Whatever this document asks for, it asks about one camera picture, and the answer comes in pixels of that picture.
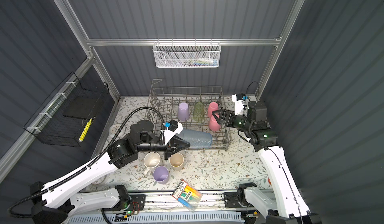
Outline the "blue translucent cup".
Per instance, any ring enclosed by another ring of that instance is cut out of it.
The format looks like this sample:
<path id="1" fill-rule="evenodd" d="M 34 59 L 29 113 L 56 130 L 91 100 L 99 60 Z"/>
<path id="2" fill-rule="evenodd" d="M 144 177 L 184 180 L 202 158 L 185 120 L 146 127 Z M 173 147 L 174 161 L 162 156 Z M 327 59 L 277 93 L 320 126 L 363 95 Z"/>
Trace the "blue translucent cup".
<path id="1" fill-rule="evenodd" d="M 212 146 L 213 137 L 208 132 L 183 129 L 177 136 L 190 143 L 191 149 L 203 149 Z"/>

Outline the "green translucent cup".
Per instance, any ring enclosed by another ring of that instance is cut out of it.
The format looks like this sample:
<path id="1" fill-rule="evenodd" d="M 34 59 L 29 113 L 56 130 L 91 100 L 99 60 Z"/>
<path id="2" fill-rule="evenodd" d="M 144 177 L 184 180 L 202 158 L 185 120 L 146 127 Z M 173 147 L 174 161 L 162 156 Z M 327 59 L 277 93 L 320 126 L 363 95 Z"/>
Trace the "green translucent cup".
<path id="1" fill-rule="evenodd" d="M 202 122 L 205 118 L 205 106 L 202 102 L 197 102 L 194 105 L 193 120 L 196 122 Z"/>

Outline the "purple cup front row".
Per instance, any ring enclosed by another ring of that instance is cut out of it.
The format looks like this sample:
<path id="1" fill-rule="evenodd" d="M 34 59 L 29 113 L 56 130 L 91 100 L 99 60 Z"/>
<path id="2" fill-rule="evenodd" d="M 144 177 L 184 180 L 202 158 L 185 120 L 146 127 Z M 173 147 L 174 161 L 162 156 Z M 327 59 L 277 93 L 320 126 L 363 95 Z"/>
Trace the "purple cup front row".
<path id="1" fill-rule="evenodd" d="M 169 170 L 165 166 L 158 166 L 153 171 L 153 178 L 157 183 L 164 185 L 169 181 Z"/>

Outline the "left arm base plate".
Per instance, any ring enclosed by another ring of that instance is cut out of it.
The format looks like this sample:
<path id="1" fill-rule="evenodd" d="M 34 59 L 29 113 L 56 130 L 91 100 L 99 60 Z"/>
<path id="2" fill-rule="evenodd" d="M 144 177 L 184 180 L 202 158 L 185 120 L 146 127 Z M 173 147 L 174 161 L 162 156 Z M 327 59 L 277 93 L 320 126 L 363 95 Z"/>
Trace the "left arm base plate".
<path id="1" fill-rule="evenodd" d="M 123 197 L 113 209 L 122 212 L 142 211 L 144 209 L 146 197 L 146 195 L 130 195 L 129 197 Z"/>

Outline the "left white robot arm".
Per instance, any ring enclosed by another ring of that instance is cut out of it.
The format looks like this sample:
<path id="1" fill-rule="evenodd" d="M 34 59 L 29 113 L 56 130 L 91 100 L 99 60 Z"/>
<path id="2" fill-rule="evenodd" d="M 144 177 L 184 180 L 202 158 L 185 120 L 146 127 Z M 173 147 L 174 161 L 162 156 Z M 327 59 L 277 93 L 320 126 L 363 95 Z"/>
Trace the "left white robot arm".
<path id="1" fill-rule="evenodd" d="M 96 209 L 130 210 L 133 202 L 127 189 L 118 185 L 106 191 L 81 193 L 96 180 L 113 173 L 139 158 L 141 152 L 163 152 L 168 159 L 173 154 L 188 149 L 190 143 L 178 135 L 183 130 L 180 122 L 166 122 L 156 136 L 154 125 L 141 120 L 130 127 L 130 132 L 112 143 L 100 158 L 93 158 L 71 173 L 46 184 L 33 185 L 42 188 L 44 194 L 33 198 L 32 219 L 35 224 L 61 224 L 71 216 Z"/>

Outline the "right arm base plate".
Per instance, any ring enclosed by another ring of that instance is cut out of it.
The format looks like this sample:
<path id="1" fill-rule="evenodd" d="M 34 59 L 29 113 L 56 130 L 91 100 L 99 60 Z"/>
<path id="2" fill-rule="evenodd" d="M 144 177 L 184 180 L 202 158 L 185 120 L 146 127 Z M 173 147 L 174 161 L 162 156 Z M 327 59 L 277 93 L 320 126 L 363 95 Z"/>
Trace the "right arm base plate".
<path id="1" fill-rule="evenodd" d="M 243 205 L 239 201 L 237 192 L 225 192 L 222 194 L 222 198 L 227 209 L 230 208 L 242 208 Z"/>

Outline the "pink cup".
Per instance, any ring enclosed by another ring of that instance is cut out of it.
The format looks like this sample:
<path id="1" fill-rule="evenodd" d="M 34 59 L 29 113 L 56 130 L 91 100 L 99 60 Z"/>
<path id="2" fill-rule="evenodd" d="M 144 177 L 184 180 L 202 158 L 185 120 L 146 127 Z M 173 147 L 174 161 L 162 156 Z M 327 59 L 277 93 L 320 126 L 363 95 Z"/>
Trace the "pink cup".
<path id="1" fill-rule="evenodd" d="M 217 120 L 215 119 L 216 115 L 212 115 L 209 121 L 209 129 L 211 131 L 219 131 L 221 128 L 221 125 L 218 124 Z"/>
<path id="2" fill-rule="evenodd" d="M 207 116 L 211 118 L 213 111 L 219 110 L 219 104 L 217 102 L 211 102 L 208 106 Z"/>

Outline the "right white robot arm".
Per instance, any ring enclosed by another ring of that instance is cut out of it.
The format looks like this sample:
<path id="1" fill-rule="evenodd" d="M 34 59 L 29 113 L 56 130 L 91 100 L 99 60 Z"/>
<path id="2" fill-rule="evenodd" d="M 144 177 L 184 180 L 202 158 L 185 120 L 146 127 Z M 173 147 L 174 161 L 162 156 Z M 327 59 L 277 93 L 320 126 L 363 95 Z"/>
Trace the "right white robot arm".
<path id="1" fill-rule="evenodd" d="M 295 184 L 278 135 L 268 123 L 266 106 L 243 93 L 232 95 L 232 102 L 234 110 L 220 109 L 212 115 L 217 123 L 235 128 L 239 137 L 252 145 L 275 196 L 272 200 L 256 184 L 247 183 L 238 187 L 239 202 L 255 207 L 267 224 L 320 224 L 320 215 L 310 211 Z"/>

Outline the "lilac cup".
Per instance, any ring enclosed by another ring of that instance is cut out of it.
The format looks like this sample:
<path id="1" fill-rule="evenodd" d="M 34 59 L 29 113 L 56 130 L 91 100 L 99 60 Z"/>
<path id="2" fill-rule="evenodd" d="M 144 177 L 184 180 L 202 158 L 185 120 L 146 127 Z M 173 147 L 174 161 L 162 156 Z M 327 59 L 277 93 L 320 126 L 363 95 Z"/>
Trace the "lilac cup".
<path id="1" fill-rule="evenodd" d="M 189 105 L 182 102 L 178 106 L 178 120 L 179 122 L 187 121 L 190 117 Z"/>

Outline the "beige cup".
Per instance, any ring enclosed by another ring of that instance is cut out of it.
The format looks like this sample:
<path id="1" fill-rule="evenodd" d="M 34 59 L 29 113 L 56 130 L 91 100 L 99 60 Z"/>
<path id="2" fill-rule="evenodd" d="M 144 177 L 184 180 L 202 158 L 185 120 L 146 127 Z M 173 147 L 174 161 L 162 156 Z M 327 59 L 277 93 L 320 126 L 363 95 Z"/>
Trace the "beige cup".
<path id="1" fill-rule="evenodd" d="M 169 158 L 169 164 L 175 171 L 181 171 L 184 167 L 185 159 L 180 153 L 175 153 Z"/>

